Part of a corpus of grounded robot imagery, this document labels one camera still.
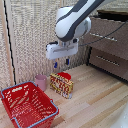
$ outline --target red basket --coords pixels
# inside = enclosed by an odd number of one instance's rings
[[[1,96],[15,128],[50,128],[59,113],[53,101],[33,82],[3,89]]]

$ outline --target cabinet door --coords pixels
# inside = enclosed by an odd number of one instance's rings
[[[89,63],[128,80],[128,61],[92,48]]]

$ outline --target basket handle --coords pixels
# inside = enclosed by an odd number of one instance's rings
[[[16,86],[19,86],[19,85],[21,85],[21,84],[26,84],[26,83],[28,83],[28,82],[33,83],[36,87],[38,86],[38,85],[36,85],[33,81],[27,81],[27,82],[23,82],[23,83],[20,83],[20,84],[13,85],[13,86],[10,86],[10,87],[8,87],[8,88],[2,89],[2,90],[1,90],[1,95],[2,95],[1,100],[5,98],[4,95],[3,95],[3,91],[5,91],[5,90],[7,90],[7,89],[10,89],[10,88],[13,88],[13,87],[16,87]]]

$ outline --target cabinet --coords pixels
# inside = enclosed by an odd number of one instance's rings
[[[91,31],[84,37],[84,42],[93,42],[113,32],[126,21],[128,12],[121,13],[109,10],[99,10],[99,16],[91,17]],[[88,45],[87,64],[95,65],[109,73],[128,80],[128,22],[115,33]]]

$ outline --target cardboard box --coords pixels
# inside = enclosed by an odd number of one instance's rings
[[[73,82],[58,74],[50,75],[50,87],[66,99],[72,98]]]

